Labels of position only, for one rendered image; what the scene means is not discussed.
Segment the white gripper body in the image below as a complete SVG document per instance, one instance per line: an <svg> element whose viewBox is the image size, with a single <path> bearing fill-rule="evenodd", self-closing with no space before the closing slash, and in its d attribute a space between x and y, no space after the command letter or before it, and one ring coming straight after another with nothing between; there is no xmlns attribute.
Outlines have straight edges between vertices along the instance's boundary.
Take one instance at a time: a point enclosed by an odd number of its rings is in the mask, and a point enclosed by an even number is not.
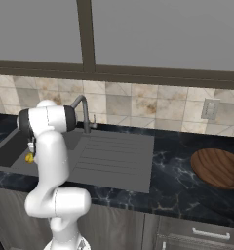
<svg viewBox="0 0 234 250"><path fill-rule="evenodd" d="M36 151L36 139L34 137L32 137L31 139L28 140L28 148L29 151L32 153L35 153Z"/></svg>

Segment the grey sink with drainboard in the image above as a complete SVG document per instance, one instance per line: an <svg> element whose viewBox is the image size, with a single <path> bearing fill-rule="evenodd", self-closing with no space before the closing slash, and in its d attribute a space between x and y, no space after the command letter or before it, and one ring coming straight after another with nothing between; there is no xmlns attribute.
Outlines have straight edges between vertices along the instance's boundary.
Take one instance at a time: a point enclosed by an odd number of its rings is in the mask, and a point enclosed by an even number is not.
<svg viewBox="0 0 234 250"><path fill-rule="evenodd" d="M154 138L146 135L77 128L65 133L73 183L148 193ZM37 176L34 163L25 162L27 138L13 131L0 143L0 171Z"/></svg>

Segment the dark grey tap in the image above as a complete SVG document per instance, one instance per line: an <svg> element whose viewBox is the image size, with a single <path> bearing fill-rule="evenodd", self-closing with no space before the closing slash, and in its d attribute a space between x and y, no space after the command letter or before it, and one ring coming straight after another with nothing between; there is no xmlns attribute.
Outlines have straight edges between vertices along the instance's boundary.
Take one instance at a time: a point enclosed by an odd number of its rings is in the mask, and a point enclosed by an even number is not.
<svg viewBox="0 0 234 250"><path fill-rule="evenodd" d="M96 128L98 125L96 122L91 123L89 119L89 111L88 111L88 102L84 95L79 95L75 101L71 104L71 107L75 109L79 104L82 104L83 107L83 123L84 123L84 132L86 134L91 133L92 128Z"/></svg>

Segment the grey cupboard door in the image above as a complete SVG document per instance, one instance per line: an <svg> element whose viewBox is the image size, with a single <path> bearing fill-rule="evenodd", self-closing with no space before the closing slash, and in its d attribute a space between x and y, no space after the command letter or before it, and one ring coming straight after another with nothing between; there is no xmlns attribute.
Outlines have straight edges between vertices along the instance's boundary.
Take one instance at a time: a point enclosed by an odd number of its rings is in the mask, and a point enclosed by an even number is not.
<svg viewBox="0 0 234 250"><path fill-rule="evenodd" d="M92 250L141 250L144 214L93 204L78 220Z"/></svg>
<svg viewBox="0 0 234 250"><path fill-rule="evenodd" d="M0 241L4 250L44 250L52 239L47 219L29 217L26 193L0 188Z"/></svg>

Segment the grey drawer front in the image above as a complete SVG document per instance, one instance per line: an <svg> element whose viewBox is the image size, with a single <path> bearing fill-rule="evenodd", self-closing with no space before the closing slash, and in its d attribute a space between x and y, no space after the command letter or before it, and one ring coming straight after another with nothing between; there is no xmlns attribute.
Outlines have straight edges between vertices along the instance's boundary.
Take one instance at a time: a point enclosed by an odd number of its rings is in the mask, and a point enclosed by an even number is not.
<svg viewBox="0 0 234 250"><path fill-rule="evenodd" d="M192 233L192 228L229 232L229 240L220 240ZM156 250L234 250L234 228L213 224L161 217L157 233Z"/></svg>

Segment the round wooden board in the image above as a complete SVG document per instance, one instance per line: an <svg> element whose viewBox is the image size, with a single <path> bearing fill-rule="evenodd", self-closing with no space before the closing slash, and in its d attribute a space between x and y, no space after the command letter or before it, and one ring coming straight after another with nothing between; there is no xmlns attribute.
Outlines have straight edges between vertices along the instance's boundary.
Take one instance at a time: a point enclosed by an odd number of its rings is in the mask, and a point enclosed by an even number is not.
<svg viewBox="0 0 234 250"><path fill-rule="evenodd" d="M195 151L190 159L194 173L208 185L234 189L234 154L217 148Z"/></svg>

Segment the brown window frame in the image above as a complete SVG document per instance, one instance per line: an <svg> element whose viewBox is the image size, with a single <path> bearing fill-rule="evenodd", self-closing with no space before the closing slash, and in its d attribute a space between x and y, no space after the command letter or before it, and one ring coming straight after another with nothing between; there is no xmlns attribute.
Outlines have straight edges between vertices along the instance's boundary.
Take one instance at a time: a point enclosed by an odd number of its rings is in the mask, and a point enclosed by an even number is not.
<svg viewBox="0 0 234 250"><path fill-rule="evenodd" d="M81 63L0 60L0 75L234 90L234 71L96 64L92 0L76 0Z"/></svg>

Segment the grey wall socket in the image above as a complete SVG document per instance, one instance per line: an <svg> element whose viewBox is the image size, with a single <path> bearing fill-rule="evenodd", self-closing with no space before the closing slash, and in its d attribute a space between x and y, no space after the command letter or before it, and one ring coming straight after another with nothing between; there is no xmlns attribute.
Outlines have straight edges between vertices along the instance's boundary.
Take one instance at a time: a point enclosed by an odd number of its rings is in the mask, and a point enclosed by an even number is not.
<svg viewBox="0 0 234 250"><path fill-rule="evenodd" d="M215 120L220 99L205 99L202 109L202 119Z"/></svg>

